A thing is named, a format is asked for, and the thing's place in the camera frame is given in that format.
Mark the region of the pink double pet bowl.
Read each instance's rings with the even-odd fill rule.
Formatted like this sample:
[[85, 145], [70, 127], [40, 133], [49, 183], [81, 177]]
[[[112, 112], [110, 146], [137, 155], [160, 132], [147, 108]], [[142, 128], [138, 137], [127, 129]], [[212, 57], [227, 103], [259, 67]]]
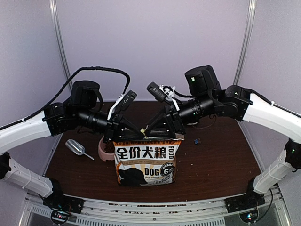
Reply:
[[98, 155], [99, 158], [103, 161], [113, 161], [115, 156], [115, 146], [112, 141], [104, 143], [104, 137], [101, 138], [98, 144]]

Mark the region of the dog food bag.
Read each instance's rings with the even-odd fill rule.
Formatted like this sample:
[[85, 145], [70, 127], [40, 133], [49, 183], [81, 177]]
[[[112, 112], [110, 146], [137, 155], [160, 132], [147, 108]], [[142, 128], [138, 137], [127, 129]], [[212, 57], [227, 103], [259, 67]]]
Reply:
[[183, 135], [176, 135], [176, 138], [150, 137], [114, 142], [118, 184], [130, 187], [172, 184], [176, 174], [176, 153], [183, 140]]

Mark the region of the metal scoop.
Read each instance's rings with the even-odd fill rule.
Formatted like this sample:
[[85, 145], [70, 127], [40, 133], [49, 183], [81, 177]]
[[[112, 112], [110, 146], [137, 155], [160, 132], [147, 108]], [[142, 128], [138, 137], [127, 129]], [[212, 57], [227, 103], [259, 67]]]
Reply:
[[78, 156], [86, 156], [91, 160], [95, 160], [92, 156], [86, 153], [85, 147], [74, 139], [68, 139], [65, 146]]

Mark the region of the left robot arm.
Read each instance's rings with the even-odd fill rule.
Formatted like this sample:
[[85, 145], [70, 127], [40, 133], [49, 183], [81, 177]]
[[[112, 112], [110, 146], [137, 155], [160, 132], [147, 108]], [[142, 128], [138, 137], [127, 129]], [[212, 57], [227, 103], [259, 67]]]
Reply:
[[136, 98], [132, 90], [122, 94], [108, 113], [92, 109], [102, 102], [100, 85], [93, 81], [77, 81], [71, 95], [63, 103], [54, 103], [37, 115], [0, 131], [0, 178], [34, 191], [55, 205], [67, 206], [67, 197], [55, 179], [42, 177], [17, 163], [8, 150], [30, 141], [56, 136], [78, 126], [104, 135], [104, 142], [140, 139], [142, 133], [120, 114]]

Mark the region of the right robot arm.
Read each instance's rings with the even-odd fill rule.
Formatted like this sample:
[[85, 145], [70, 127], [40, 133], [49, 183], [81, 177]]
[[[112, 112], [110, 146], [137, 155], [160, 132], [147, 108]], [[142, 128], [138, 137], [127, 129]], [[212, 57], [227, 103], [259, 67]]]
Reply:
[[190, 94], [187, 101], [177, 103], [174, 88], [150, 83], [147, 91], [166, 106], [148, 123], [148, 137], [175, 138], [186, 133], [185, 126], [203, 117], [216, 115], [264, 126], [288, 138], [278, 158], [251, 180], [251, 188], [241, 197], [241, 204], [250, 208], [273, 185], [289, 172], [301, 167], [301, 116], [268, 100], [253, 89], [231, 85], [222, 89], [210, 65], [188, 70], [185, 78]]

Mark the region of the dog food kibble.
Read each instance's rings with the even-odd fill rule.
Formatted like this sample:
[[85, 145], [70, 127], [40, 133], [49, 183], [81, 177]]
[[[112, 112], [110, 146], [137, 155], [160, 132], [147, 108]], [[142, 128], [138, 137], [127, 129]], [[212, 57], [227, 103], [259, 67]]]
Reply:
[[114, 146], [114, 144], [113, 143], [107, 143], [105, 145], [104, 151], [106, 153], [114, 153], [115, 152], [115, 146]]

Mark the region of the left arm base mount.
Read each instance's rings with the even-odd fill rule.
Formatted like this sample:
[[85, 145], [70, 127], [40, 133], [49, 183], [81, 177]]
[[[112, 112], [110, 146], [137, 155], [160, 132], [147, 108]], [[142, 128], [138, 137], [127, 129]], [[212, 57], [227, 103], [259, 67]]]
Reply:
[[51, 221], [55, 225], [62, 225], [68, 221], [72, 213], [80, 214], [82, 212], [84, 200], [65, 195], [56, 179], [50, 178], [50, 181], [53, 186], [52, 194], [42, 197], [43, 204], [52, 210]]

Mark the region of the front aluminium rail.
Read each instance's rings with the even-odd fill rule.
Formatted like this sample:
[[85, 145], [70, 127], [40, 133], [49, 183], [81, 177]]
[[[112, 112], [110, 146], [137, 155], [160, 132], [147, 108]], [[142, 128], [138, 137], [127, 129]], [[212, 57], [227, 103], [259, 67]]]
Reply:
[[85, 198], [81, 213], [72, 213], [67, 226], [290, 226], [291, 220], [277, 187], [265, 194], [265, 204], [228, 212], [225, 199], [183, 202], [118, 202]]

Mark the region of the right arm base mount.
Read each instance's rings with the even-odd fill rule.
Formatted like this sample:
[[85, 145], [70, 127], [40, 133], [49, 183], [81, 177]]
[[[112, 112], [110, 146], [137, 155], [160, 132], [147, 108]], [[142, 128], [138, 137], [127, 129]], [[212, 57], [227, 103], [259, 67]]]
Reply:
[[228, 213], [241, 212], [240, 219], [244, 223], [255, 223], [259, 219], [258, 207], [265, 204], [263, 194], [254, 191], [252, 178], [247, 185], [246, 193], [225, 199]]

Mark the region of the right aluminium frame post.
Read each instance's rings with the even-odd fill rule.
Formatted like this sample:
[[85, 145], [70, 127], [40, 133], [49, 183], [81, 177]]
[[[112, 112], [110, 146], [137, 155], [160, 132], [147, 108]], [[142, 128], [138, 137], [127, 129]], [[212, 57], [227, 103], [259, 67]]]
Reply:
[[257, 5], [256, 0], [249, 0], [245, 31], [244, 31], [241, 51], [240, 51], [239, 58], [238, 58], [236, 73], [235, 73], [234, 80], [233, 80], [234, 85], [239, 84], [239, 81], [242, 76], [242, 72], [243, 72], [243, 68], [244, 68], [244, 64], [245, 64], [245, 60], [246, 60], [246, 55], [247, 55], [247, 50], [249, 47], [249, 43], [251, 40], [252, 31], [253, 31], [256, 5]]

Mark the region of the aluminium frame post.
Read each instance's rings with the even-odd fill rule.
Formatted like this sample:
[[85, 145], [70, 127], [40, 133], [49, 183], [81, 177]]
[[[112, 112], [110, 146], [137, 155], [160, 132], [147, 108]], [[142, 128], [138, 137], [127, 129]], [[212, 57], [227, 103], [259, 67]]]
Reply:
[[56, 42], [59, 50], [59, 57], [61, 60], [61, 64], [63, 67], [63, 74], [68, 80], [70, 78], [70, 70], [67, 62], [67, 57], [63, 45], [63, 37], [61, 33], [61, 28], [60, 28], [60, 23], [59, 23], [59, 15], [58, 15], [58, 10], [57, 10], [57, 2], [56, 0], [49, 0], [49, 5], [50, 5], [50, 14], [52, 17], [53, 25], [54, 25], [54, 30], [55, 30], [55, 36], [56, 36]]
[[247, 50], [249, 47], [249, 43], [251, 40], [252, 31], [253, 31], [256, 5], [257, 5], [256, 0], [249, 0], [245, 31], [244, 31], [241, 51], [240, 51], [239, 58], [238, 58], [236, 73], [235, 73], [234, 80], [233, 80], [234, 85], [239, 84], [239, 81], [242, 76], [242, 72], [243, 72], [243, 68], [244, 68], [244, 64], [245, 64], [245, 60], [246, 60], [246, 55], [247, 55]]

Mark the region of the left aluminium frame post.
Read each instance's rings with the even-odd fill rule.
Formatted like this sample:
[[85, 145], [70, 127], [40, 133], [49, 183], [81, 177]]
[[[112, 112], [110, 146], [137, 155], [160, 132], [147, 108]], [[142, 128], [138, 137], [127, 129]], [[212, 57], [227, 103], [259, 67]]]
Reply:
[[61, 60], [61, 64], [63, 67], [63, 74], [68, 80], [70, 78], [70, 70], [67, 62], [67, 57], [63, 45], [63, 37], [61, 33], [61, 28], [60, 28], [60, 23], [59, 23], [59, 15], [58, 15], [58, 10], [57, 10], [57, 2], [56, 0], [49, 0], [49, 5], [50, 5], [50, 14], [52, 17], [53, 25], [54, 25], [54, 30], [55, 30], [55, 36], [56, 36], [56, 42], [59, 50], [59, 57]]

